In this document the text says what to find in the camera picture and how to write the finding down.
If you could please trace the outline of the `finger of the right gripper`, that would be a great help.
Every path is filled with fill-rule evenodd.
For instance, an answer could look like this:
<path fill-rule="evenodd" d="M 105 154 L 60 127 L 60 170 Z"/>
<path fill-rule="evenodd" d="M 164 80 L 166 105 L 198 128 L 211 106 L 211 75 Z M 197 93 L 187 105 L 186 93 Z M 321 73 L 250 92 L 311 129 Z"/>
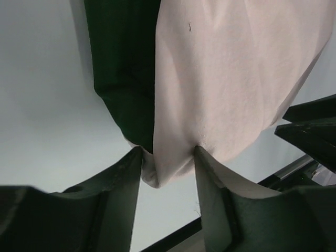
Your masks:
<path fill-rule="evenodd" d="M 289 122 L 304 122 L 335 117 L 336 95 L 291 106 L 282 117 Z"/>
<path fill-rule="evenodd" d="M 280 125 L 275 135 L 294 145 L 326 168 L 335 168 L 335 120 Z"/>

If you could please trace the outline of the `cream and green t-shirt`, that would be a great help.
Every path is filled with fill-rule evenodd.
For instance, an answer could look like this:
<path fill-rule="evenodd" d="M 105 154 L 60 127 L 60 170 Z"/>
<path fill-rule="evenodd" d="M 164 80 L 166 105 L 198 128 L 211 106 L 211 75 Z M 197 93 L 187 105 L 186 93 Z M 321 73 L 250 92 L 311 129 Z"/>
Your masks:
<path fill-rule="evenodd" d="M 153 188 L 193 150 L 238 156 L 282 118 L 331 37 L 335 1 L 71 1 L 91 85 Z"/>

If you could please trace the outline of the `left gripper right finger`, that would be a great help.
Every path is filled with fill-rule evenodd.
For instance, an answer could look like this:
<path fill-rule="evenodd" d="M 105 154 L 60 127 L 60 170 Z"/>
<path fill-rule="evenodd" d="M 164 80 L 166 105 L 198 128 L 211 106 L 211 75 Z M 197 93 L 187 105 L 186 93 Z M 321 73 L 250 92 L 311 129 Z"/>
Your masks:
<path fill-rule="evenodd" d="M 335 186 L 279 192 L 194 150 L 207 251 L 335 251 Z"/>

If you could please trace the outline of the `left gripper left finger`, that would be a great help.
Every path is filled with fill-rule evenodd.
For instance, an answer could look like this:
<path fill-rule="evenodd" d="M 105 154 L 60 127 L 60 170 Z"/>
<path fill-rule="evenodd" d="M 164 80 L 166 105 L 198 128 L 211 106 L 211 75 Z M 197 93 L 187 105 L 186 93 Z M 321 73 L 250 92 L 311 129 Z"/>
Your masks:
<path fill-rule="evenodd" d="M 129 251 L 142 149 L 63 192 L 1 187 L 1 251 Z"/>

